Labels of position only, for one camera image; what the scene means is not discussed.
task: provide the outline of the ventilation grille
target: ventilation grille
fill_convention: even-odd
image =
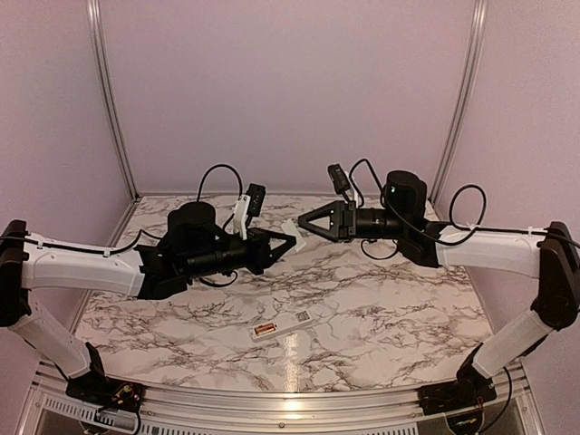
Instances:
[[[46,396],[44,406],[46,410],[56,412],[58,414],[67,416],[73,420],[85,421],[88,423],[94,422],[95,410],[83,405],[82,403],[75,403],[67,401],[65,398]],[[115,427],[116,421],[101,417],[96,420],[100,424],[111,426],[112,429],[119,430]],[[385,428],[377,428],[374,430],[348,430],[330,432],[333,435],[419,435],[416,423],[404,424],[399,426],[390,426]],[[172,425],[168,423],[153,423],[143,420],[140,435],[247,435],[247,432],[237,432],[234,430],[200,430],[197,428],[184,428],[179,425]]]

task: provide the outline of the robotic arm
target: robotic arm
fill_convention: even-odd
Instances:
[[[68,382],[69,396],[102,409],[137,412],[143,386],[107,376],[97,350],[64,328],[31,290],[68,287],[165,299],[187,290],[194,278],[229,276],[242,267],[262,274],[295,244],[293,236],[248,228],[264,195],[264,188],[251,185],[238,201],[235,234],[216,225],[208,203],[184,204],[169,213],[168,232],[156,246],[134,246],[137,240],[121,249],[63,243],[12,221],[0,236],[0,327],[52,360]],[[284,243],[272,248],[275,239]]]
[[[329,174],[336,193],[351,188],[339,165],[330,166]],[[357,208],[357,201],[335,201],[305,213],[298,224],[333,242],[394,239],[399,252],[420,266],[476,266],[538,279],[538,295],[530,309],[476,348],[459,368],[456,381],[420,388],[420,406],[430,415],[496,399],[492,376],[535,350],[553,331],[575,321],[580,306],[580,259],[563,223],[553,222],[541,231],[459,229],[424,217],[426,195],[423,181],[396,170],[382,187],[384,208]],[[330,218],[328,229],[313,223],[324,217]]]

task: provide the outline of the table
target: table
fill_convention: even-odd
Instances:
[[[168,213],[193,197],[145,197],[121,239],[140,228],[165,233]],[[224,222],[233,196],[205,200]],[[266,196],[252,226],[281,231],[335,197]],[[435,219],[428,205],[428,218]],[[95,292],[77,336],[99,350],[110,375],[137,381],[249,392],[343,392],[452,378],[490,335],[462,267],[432,269],[401,255],[374,261],[357,241],[333,244],[301,233],[307,245],[223,289],[194,284],[162,301]],[[142,243],[154,243],[143,238]],[[393,249],[380,241],[376,256]],[[302,330],[255,343],[248,328],[308,309]]]

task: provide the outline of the metal corner post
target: metal corner post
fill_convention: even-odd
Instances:
[[[468,53],[465,60],[465,67],[463,69],[463,76],[461,78],[461,85],[459,87],[459,95],[455,105],[453,118],[449,126],[447,139],[445,140],[445,147],[443,148],[441,160],[431,187],[430,201],[432,204],[436,204],[440,199],[443,186],[445,185],[447,176],[450,173],[453,156],[455,155],[459,143],[459,135],[461,133],[465,113],[469,104],[469,97],[473,91],[473,84],[479,66],[479,58],[481,57],[481,45],[483,42],[487,10],[488,0],[476,0],[473,10],[471,32],[469,34]]]
[[[130,195],[131,201],[135,202],[139,198],[139,192],[137,191],[131,171],[129,156],[121,131],[121,123],[119,122],[119,115],[113,98],[111,76],[105,50],[104,33],[102,30],[100,0],[87,0],[87,12],[89,15],[89,25],[91,27],[92,47],[95,53],[95,62],[99,74],[99,83],[101,84],[107,119],[109,121],[109,126],[111,127],[113,145],[121,167],[121,175],[125,187]]]

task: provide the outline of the marble pattern surface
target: marble pattern surface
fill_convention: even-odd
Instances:
[[[140,228],[165,232],[167,214],[191,197],[147,197],[120,245]],[[221,224],[234,198],[207,198]],[[267,196],[253,226],[281,231],[288,218],[335,197]],[[434,218],[432,211],[428,218]],[[163,301],[96,293],[77,335],[96,345],[111,375],[169,385],[268,392],[338,392],[453,377],[490,335],[465,271],[413,265],[401,255],[374,261],[359,243],[330,243],[302,229],[307,245],[263,275],[231,286],[201,284]],[[142,243],[154,243],[143,238]],[[367,245],[385,256],[394,245]],[[227,280],[217,276],[217,281]],[[248,328],[308,309],[314,322],[255,343]]]

